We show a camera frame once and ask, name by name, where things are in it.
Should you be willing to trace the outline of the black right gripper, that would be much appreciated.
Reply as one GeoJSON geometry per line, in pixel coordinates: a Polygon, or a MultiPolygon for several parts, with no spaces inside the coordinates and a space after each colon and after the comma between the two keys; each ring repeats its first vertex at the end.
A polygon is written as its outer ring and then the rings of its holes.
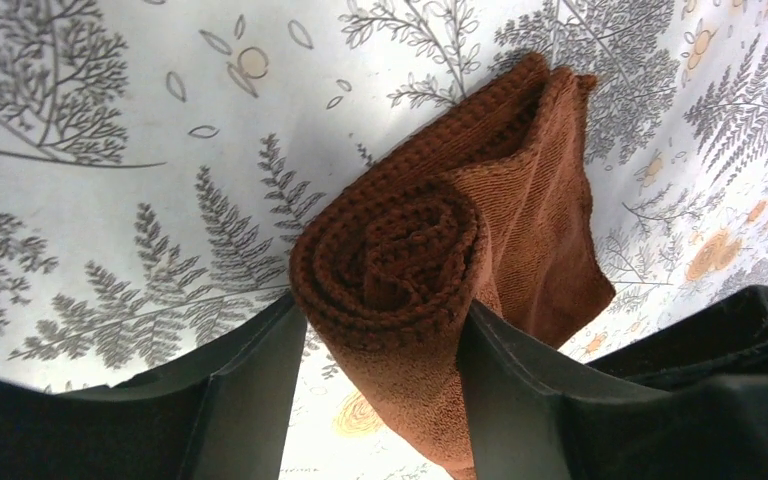
{"type": "Polygon", "coordinates": [[[587,365],[667,391],[716,375],[768,375],[768,286],[745,287],[587,365]]]}

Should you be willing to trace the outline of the brown towel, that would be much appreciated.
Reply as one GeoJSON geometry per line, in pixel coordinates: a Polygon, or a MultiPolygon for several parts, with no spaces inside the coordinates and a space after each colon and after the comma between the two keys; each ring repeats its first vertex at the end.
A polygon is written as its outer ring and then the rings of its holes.
{"type": "Polygon", "coordinates": [[[525,55],[345,188],[291,253],[292,293],[383,422],[475,477],[456,368],[470,304],[562,346],[612,302],[584,170],[597,79],[525,55]]]}

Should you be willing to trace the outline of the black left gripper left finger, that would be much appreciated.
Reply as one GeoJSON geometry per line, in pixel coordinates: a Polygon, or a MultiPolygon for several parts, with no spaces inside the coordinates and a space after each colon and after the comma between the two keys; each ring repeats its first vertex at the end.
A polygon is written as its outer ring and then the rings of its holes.
{"type": "Polygon", "coordinates": [[[305,331],[285,294],[176,360],[67,394],[84,430],[60,478],[277,478],[305,331]]]}

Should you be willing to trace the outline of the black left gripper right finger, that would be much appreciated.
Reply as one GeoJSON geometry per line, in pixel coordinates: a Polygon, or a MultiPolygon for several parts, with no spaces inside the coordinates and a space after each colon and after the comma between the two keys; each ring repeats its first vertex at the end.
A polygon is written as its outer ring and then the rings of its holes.
{"type": "Polygon", "coordinates": [[[662,397],[581,364],[515,328],[484,304],[469,307],[457,351],[480,479],[595,479],[581,410],[599,413],[662,397]]]}

